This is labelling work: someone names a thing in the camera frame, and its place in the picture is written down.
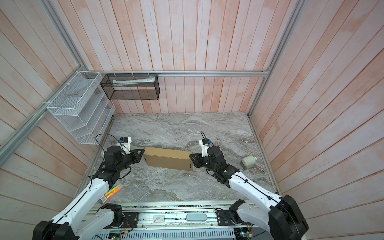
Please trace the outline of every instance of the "black wire mesh basket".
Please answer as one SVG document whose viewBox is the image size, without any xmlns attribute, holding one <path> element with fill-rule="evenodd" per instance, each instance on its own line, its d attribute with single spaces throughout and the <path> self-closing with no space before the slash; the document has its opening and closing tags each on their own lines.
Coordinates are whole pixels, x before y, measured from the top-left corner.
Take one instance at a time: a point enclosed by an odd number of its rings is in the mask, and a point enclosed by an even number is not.
<svg viewBox="0 0 384 240">
<path fill-rule="evenodd" d="M 109 100 L 158 100 L 160 94 L 154 73 L 108 73 L 101 87 Z"/>
</svg>

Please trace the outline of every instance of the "white small box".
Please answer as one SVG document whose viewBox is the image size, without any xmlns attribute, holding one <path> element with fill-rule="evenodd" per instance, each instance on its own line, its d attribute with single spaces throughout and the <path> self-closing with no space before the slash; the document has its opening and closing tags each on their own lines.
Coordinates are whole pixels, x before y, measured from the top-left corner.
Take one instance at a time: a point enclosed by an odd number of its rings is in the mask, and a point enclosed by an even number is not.
<svg viewBox="0 0 384 240">
<path fill-rule="evenodd" d="M 153 222 L 164 222 L 164 215 L 154 215 Z"/>
</svg>

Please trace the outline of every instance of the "barcode label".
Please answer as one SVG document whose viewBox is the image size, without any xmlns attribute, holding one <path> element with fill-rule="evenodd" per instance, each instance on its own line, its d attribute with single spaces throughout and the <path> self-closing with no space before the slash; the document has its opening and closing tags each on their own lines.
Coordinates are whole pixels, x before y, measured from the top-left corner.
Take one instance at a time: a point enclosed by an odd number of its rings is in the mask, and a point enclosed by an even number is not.
<svg viewBox="0 0 384 240">
<path fill-rule="evenodd" d="M 105 202 L 105 201 L 107 200 L 107 198 L 103 195 L 103 196 L 101 196 L 100 200 L 101 200 L 102 202 Z"/>
</svg>

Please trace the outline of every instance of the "spool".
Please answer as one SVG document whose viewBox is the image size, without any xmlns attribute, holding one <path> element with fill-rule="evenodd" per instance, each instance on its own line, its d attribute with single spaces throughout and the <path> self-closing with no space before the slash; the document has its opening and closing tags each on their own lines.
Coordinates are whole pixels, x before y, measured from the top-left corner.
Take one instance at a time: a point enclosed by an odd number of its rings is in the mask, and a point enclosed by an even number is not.
<svg viewBox="0 0 384 240">
<path fill-rule="evenodd" d="M 248 169 L 256 163 L 256 160 L 257 160 L 257 157 L 255 156 L 244 157 L 241 161 L 241 165 L 243 166 L 244 169 Z"/>
</svg>

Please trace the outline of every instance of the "robotic arm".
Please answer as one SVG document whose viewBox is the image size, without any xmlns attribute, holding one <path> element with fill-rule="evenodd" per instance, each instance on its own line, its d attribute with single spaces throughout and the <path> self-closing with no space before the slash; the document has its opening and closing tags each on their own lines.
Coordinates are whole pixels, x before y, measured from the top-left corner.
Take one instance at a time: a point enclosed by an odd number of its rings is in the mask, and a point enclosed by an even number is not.
<svg viewBox="0 0 384 240">
<path fill-rule="evenodd" d="M 258 207 L 236 201 L 229 209 L 232 223 L 250 222 L 271 233 L 274 240 L 299 240 L 308 230 L 296 201 L 289 195 L 278 194 L 257 185 L 234 166 L 228 164 L 219 146 L 210 146 L 211 141 L 204 138 L 199 141 L 202 153 L 191 154 L 195 167 L 204 167 L 213 174 L 219 183 L 246 196 Z"/>
<path fill-rule="evenodd" d="M 81 221 L 120 178 L 120 172 L 140 162 L 144 149 L 130 150 L 130 142 L 130 137 L 122 137 L 117 145 L 107 148 L 104 152 L 105 161 L 86 188 L 49 222 L 41 221 L 33 230 L 32 239 L 88 240 L 106 226 L 121 227 L 124 215 L 121 206 L 116 204 L 105 204 L 92 218 L 83 223 Z"/>
</svg>

